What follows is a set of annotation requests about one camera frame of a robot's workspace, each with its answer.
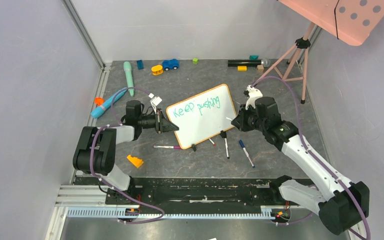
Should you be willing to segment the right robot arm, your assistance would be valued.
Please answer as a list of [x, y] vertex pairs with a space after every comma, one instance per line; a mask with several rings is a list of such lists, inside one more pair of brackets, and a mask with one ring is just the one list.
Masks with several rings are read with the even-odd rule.
[[369, 240], [370, 190], [362, 181], [354, 183], [320, 156], [292, 122], [282, 119], [272, 97], [242, 104], [231, 124], [241, 132], [259, 131], [265, 140], [293, 160], [314, 183], [309, 187], [284, 175], [270, 183], [269, 199], [275, 204], [296, 203], [316, 214], [333, 234], [350, 231]]

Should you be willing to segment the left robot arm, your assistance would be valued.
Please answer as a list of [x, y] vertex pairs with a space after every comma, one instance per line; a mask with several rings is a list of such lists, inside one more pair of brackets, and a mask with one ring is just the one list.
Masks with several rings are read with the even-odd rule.
[[178, 131], [179, 127], [166, 119], [162, 109], [144, 113], [144, 104], [130, 100], [121, 124], [104, 127], [83, 127], [75, 153], [73, 167], [98, 178], [112, 190], [118, 189], [118, 197], [125, 204], [133, 203], [137, 190], [131, 186], [132, 177], [115, 164], [116, 145], [136, 141], [143, 129], [154, 129], [158, 134]]

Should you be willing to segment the white board orange frame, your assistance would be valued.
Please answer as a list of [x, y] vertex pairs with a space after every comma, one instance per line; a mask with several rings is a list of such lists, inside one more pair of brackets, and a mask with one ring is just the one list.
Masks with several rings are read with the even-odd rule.
[[174, 134], [185, 150], [233, 128], [225, 117], [234, 119], [237, 111], [228, 85], [220, 84], [168, 106], [166, 114], [179, 127]]

